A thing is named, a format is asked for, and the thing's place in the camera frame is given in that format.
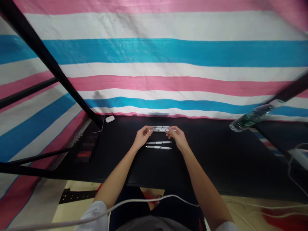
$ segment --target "black table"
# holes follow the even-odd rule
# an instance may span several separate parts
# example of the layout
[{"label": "black table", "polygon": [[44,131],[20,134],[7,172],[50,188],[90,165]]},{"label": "black table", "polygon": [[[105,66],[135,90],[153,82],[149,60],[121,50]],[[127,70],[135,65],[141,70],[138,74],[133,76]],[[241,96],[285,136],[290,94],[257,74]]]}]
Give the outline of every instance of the black table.
[{"label": "black table", "polygon": [[[55,173],[63,179],[104,182],[132,145],[144,125],[177,125],[199,163],[221,194],[308,202],[287,177],[287,165],[249,130],[235,133],[230,121],[187,118],[116,116],[105,123],[91,160],[76,163],[74,153],[66,156]],[[149,141],[167,140],[155,132]],[[189,190],[191,182],[176,144],[172,150],[141,148],[131,166],[128,185]]]},{"label": "black table", "polygon": [[263,121],[256,124],[256,129],[286,157],[288,150],[308,143],[308,123]]}]

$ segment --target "dark shorts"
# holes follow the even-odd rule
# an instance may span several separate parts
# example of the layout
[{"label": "dark shorts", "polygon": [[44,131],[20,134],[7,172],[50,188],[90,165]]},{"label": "dark shorts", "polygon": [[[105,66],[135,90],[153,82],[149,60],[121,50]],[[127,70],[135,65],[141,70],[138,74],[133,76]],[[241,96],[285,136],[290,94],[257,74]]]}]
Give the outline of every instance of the dark shorts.
[{"label": "dark shorts", "polygon": [[[187,202],[198,204],[193,192],[166,190],[164,196],[174,194]],[[116,203],[128,199],[145,199],[139,187],[124,186]],[[165,217],[179,222],[190,230],[206,230],[200,207],[189,205],[176,197],[166,198],[150,211],[147,202],[129,202],[111,212],[109,230],[115,231],[130,220],[144,216]]]}]

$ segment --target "white sleeve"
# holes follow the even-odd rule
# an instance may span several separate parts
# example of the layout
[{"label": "white sleeve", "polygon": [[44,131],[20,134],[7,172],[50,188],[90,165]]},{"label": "white sleeve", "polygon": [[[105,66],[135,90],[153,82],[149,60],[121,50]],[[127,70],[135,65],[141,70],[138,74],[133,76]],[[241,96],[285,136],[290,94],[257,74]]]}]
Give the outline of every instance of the white sleeve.
[{"label": "white sleeve", "polygon": [[[104,202],[102,201],[95,201],[90,205],[88,210],[83,214],[81,217],[82,219],[85,218],[92,218],[100,213],[106,212],[107,207]],[[106,214],[105,216],[83,224],[83,225],[78,225],[74,228],[74,231],[108,231],[108,215]]]},{"label": "white sleeve", "polygon": [[221,224],[216,231],[239,231],[239,229],[233,222],[227,221]]}]

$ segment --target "person's left hand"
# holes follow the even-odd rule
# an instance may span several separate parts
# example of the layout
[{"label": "person's left hand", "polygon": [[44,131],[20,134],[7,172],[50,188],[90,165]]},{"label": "person's left hand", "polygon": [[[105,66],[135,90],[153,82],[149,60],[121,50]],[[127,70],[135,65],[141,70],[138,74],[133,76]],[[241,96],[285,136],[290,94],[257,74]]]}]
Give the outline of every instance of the person's left hand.
[{"label": "person's left hand", "polygon": [[144,126],[142,129],[137,131],[137,135],[132,147],[139,150],[148,140],[148,138],[152,135],[153,128],[151,126]]}]

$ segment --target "white pen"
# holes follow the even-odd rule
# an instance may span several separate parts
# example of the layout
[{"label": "white pen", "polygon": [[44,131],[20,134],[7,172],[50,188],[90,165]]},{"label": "white pen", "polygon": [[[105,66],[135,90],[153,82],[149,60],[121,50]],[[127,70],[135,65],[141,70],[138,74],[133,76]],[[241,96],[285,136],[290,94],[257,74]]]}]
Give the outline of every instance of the white pen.
[{"label": "white pen", "polygon": [[145,146],[145,147],[146,147],[146,148],[154,148],[154,149],[166,149],[166,150],[172,149],[172,148],[169,148],[169,147],[150,146],[150,145],[147,145],[147,146]]},{"label": "white pen", "polygon": [[151,126],[152,128],[169,128],[170,126]]},{"label": "white pen", "polygon": [[169,131],[168,128],[154,128],[153,129],[153,132],[168,132],[168,131]]},{"label": "white pen", "polygon": [[156,142],[147,142],[146,144],[162,144],[162,143],[172,143],[172,141],[156,141]]}]

